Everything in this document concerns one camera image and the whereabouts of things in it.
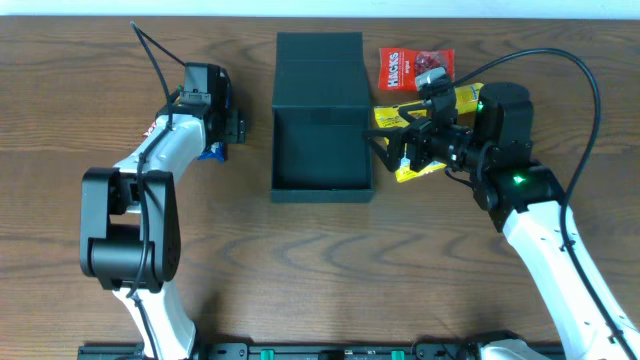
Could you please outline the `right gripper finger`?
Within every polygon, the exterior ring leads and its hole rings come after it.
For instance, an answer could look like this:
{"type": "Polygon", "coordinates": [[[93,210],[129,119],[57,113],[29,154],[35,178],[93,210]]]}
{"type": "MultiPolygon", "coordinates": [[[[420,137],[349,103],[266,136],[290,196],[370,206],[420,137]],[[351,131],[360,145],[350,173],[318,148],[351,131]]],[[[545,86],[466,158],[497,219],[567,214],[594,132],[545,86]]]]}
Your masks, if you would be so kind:
{"type": "Polygon", "coordinates": [[[403,128],[393,127],[365,130],[362,137],[382,161],[386,169],[390,172],[395,172],[399,169],[401,159],[404,157],[405,143],[403,135],[403,128]]]}
{"type": "Polygon", "coordinates": [[[429,122],[428,107],[423,102],[400,105],[397,109],[398,116],[410,125],[414,122],[429,122]]]}

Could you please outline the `blue Oreo cookie pack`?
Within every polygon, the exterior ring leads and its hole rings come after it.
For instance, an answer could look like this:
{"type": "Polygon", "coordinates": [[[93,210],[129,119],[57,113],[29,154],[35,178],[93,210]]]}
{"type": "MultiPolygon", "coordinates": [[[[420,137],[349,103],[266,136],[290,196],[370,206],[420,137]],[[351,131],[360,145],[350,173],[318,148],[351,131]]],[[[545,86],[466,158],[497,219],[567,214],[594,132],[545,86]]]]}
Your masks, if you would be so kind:
{"type": "Polygon", "coordinates": [[[226,144],[224,142],[214,142],[199,156],[199,160],[216,160],[220,163],[226,161],[226,144]]]}

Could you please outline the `yellow Hacks candy bag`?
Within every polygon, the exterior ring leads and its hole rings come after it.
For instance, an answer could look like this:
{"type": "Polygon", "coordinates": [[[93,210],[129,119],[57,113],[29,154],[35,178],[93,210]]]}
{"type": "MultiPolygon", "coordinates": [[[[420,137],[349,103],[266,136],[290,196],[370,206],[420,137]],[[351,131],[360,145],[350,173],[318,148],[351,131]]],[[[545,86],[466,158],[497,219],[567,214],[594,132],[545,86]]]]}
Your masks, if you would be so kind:
{"type": "MultiPolygon", "coordinates": [[[[376,106],[374,108],[374,118],[378,128],[396,128],[406,127],[408,122],[404,120],[398,113],[398,108],[401,106],[419,105],[420,101],[407,102],[390,106],[376,106]]],[[[407,146],[404,146],[401,152],[402,157],[398,169],[394,172],[396,181],[403,183],[416,179],[418,177],[443,170],[445,168],[444,163],[438,161],[432,161],[426,165],[422,170],[416,172],[410,168],[410,160],[406,155],[407,146]]]]}

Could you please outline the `red Hacks candy bag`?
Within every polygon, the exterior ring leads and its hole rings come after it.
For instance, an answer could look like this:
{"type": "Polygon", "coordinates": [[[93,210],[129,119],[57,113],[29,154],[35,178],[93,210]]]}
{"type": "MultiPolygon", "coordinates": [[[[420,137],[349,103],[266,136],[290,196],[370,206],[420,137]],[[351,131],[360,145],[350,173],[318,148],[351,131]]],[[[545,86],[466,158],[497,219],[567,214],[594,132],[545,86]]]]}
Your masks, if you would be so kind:
{"type": "Polygon", "coordinates": [[[380,48],[378,88],[385,91],[416,91],[415,79],[432,69],[455,73],[455,50],[419,51],[407,48],[380,48]]]}

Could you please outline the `dark green box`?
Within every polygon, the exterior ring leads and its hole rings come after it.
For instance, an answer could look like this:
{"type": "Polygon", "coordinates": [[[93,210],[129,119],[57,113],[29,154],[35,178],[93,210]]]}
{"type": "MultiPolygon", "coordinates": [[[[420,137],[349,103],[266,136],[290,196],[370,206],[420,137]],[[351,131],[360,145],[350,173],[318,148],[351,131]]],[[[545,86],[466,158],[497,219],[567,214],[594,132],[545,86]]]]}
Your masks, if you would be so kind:
{"type": "Polygon", "coordinates": [[[361,34],[278,33],[272,202],[369,202],[370,110],[361,34]]]}

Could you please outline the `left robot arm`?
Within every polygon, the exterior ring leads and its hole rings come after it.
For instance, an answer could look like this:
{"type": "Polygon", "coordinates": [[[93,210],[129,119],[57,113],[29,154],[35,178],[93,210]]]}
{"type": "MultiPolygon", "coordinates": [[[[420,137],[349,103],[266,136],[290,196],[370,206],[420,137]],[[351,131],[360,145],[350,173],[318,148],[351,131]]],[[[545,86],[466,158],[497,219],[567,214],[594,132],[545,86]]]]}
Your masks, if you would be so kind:
{"type": "Polygon", "coordinates": [[[232,82],[218,66],[189,62],[142,143],[111,167],[82,178],[80,266],[127,309],[142,341],[85,345],[81,359],[204,359],[175,276],[181,256],[176,186],[192,162],[223,161],[246,139],[232,82]]]}

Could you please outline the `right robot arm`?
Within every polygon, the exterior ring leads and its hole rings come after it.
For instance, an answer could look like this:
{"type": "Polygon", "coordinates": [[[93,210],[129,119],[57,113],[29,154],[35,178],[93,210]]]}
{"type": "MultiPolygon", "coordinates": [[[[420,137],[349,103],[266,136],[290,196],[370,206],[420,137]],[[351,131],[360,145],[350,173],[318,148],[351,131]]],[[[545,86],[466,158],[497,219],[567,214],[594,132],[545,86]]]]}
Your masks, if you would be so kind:
{"type": "Polygon", "coordinates": [[[402,127],[363,137],[390,171],[408,159],[469,175],[466,185],[524,262],[569,359],[636,359],[639,330],[626,316],[579,235],[563,189],[532,157],[533,104],[526,88],[492,83],[478,94],[473,127],[457,123],[456,96],[401,106],[402,127]]]}

